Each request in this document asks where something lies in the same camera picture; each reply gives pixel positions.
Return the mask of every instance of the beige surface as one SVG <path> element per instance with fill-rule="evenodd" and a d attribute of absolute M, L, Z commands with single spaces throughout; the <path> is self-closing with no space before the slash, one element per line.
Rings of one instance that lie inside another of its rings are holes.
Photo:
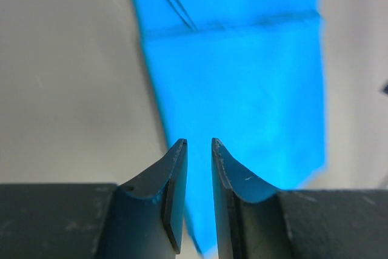
<path fill-rule="evenodd" d="M 329 170 L 313 187 L 376 186 L 388 2 L 322 3 Z M 0 182 L 123 182 L 164 149 L 130 0 L 0 0 Z"/>

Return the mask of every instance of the blue fabric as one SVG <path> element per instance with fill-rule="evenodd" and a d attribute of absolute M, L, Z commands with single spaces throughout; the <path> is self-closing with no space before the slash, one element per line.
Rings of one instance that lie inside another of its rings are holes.
<path fill-rule="evenodd" d="M 189 142 L 186 221 L 216 245 L 211 138 L 291 189 L 324 164 L 316 0 L 134 0 L 168 145 Z"/>

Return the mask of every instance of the blue towel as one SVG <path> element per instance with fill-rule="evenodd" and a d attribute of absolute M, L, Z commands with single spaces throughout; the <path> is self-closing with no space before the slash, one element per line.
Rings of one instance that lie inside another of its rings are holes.
<path fill-rule="evenodd" d="M 189 142 L 186 222 L 216 246 L 211 138 L 264 180 L 298 187 L 324 165 L 316 0 L 134 0 L 168 146 Z"/>

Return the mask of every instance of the blue cloth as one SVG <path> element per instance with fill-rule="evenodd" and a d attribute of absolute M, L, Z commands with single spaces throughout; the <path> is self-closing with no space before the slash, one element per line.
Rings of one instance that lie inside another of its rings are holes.
<path fill-rule="evenodd" d="M 168 146 L 189 142 L 186 222 L 216 245 L 211 138 L 273 185 L 324 165 L 316 0 L 134 0 Z"/>

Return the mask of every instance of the folded cloth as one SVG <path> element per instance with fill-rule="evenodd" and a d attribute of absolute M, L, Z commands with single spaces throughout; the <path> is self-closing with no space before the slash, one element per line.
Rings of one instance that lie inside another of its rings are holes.
<path fill-rule="evenodd" d="M 316 0 L 134 0 L 168 146 L 189 142 L 186 222 L 216 246 L 211 138 L 276 187 L 324 164 Z"/>

